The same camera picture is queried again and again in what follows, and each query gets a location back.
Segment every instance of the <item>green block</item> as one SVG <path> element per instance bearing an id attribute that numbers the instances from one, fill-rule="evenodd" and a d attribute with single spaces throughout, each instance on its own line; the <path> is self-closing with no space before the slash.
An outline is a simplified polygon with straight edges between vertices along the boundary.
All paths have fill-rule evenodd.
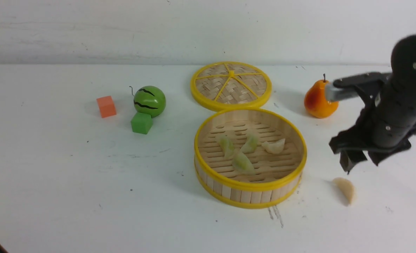
<path id="1" fill-rule="evenodd" d="M 146 135 L 150 128 L 152 128 L 153 120 L 150 114 L 136 113 L 131 119 L 131 129 L 135 133 Z"/>

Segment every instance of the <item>bamboo lid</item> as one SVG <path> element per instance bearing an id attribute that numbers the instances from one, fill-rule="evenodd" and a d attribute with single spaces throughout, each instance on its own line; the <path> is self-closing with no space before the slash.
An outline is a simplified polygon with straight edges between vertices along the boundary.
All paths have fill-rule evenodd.
<path id="1" fill-rule="evenodd" d="M 194 74 L 191 92 L 198 103 L 213 111 L 259 108 L 270 98 L 272 83 L 257 67 L 219 62 Z"/>

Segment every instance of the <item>white wall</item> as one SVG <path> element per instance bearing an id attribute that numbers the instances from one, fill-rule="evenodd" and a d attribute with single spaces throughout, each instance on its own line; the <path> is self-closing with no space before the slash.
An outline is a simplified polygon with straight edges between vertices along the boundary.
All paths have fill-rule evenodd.
<path id="1" fill-rule="evenodd" d="M 0 63 L 388 64 L 416 0 L 0 0 Z"/>

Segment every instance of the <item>dumpling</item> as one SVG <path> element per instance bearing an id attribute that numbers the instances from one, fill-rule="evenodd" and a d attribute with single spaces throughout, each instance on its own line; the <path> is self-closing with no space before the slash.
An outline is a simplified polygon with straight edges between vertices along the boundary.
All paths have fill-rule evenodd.
<path id="1" fill-rule="evenodd" d="M 230 159 L 235 153 L 233 142 L 226 135 L 217 135 L 216 142 L 224 151 L 224 159 Z"/>
<path id="2" fill-rule="evenodd" d="M 351 181 L 342 177 L 337 177 L 333 179 L 333 183 L 335 183 L 340 191 L 345 195 L 349 201 L 349 205 L 352 205 L 356 198 L 356 191 Z"/>
<path id="3" fill-rule="evenodd" d="M 245 144 L 240 148 L 242 153 L 251 153 L 254 152 L 256 147 L 258 146 L 258 136 L 252 132 L 248 131 L 247 134 L 247 141 Z"/>
<path id="4" fill-rule="evenodd" d="M 235 156 L 233 157 L 232 165 L 233 165 L 233 168 L 235 168 L 235 170 L 239 171 L 242 174 L 246 174 L 246 175 L 256 174 L 253 164 L 250 162 L 248 157 L 241 151 L 237 152 Z"/>
<path id="5" fill-rule="evenodd" d="M 285 143 L 286 139 L 281 139 L 277 142 L 274 143 L 269 143 L 269 142 L 264 142 L 262 143 L 261 146 L 263 146 L 263 148 L 271 154 L 279 154 L 283 151 L 284 149 L 284 143 Z"/>

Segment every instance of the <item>black stripe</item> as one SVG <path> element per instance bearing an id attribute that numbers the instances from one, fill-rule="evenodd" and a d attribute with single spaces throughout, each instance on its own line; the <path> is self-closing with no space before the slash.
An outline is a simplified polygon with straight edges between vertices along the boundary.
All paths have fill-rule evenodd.
<path id="1" fill-rule="evenodd" d="M 149 93 L 152 96 L 155 96 L 155 95 L 153 95 L 153 93 L 151 93 L 150 91 L 147 91 L 146 89 L 139 89 L 138 91 L 143 91 L 145 93 Z"/>
<path id="2" fill-rule="evenodd" d="M 158 108 L 155 108 L 155 107 L 151 107 L 151 106 L 148 106 L 148 105 L 143 105 L 143 104 L 139 104 L 138 102 L 134 102 L 134 104 L 137 104 L 138 106 L 140 106 L 140 107 L 144 107 L 144 108 L 148 108 L 148 109 L 158 109 Z"/>

